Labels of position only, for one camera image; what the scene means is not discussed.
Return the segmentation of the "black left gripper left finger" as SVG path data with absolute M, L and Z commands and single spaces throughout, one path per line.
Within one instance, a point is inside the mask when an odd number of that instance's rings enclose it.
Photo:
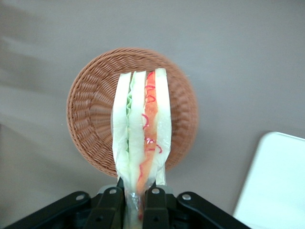
M 92 208 L 84 225 L 86 229 L 122 229 L 125 211 L 124 184 L 104 190 L 96 207 Z

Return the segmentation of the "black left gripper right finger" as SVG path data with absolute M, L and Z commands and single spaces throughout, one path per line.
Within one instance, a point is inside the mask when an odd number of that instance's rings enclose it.
M 143 229 L 169 229 L 169 213 L 167 210 L 167 194 L 172 194 L 169 186 L 156 185 L 145 192 Z

